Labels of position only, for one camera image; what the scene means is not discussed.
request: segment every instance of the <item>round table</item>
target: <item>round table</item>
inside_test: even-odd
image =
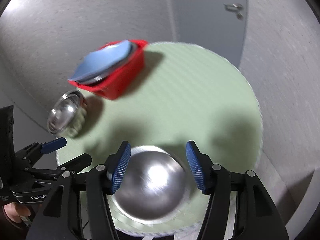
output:
[[[185,157],[187,141],[229,171],[254,169],[262,142],[259,103],[242,74],[225,58],[200,46],[161,42],[144,51],[145,68],[114,101],[81,91],[88,116],[76,138],[57,152],[59,164],[82,153],[89,171],[115,153],[123,140],[132,147],[158,146],[180,160],[193,190],[178,215],[145,225],[123,215],[108,196],[117,229],[131,235],[174,234],[202,223],[209,196],[196,189]],[[86,207],[85,194],[82,205]]]

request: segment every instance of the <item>stainless steel bowl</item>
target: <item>stainless steel bowl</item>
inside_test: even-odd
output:
[[[49,114],[47,121],[49,132],[55,136],[76,136],[84,123],[86,108],[86,100],[80,91],[67,92]]]
[[[113,201],[127,217],[144,224],[157,224],[173,217],[189,194],[182,166],[158,147],[141,146],[132,148]]]

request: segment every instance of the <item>human hand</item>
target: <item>human hand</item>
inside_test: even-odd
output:
[[[19,203],[12,202],[4,206],[4,211],[8,218],[16,223],[21,223],[21,217],[28,217],[31,215],[30,210]]]

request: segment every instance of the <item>red basket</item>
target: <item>red basket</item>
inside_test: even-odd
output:
[[[87,91],[90,91],[98,96],[114,100],[118,98],[124,90],[129,86],[129,84],[134,80],[134,78],[139,74],[139,72],[144,67],[144,56],[143,48],[148,44],[144,40],[130,40],[131,42],[137,44],[138,48],[133,55],[129,58],[129,61],[122,67],[116,69],[111,75],[106,77],[102,82],[96,85],[81,85],[75,81],[68,82],[77,87]],[[119,41],[110,42],[100,49],[106,46],[114,45]]]

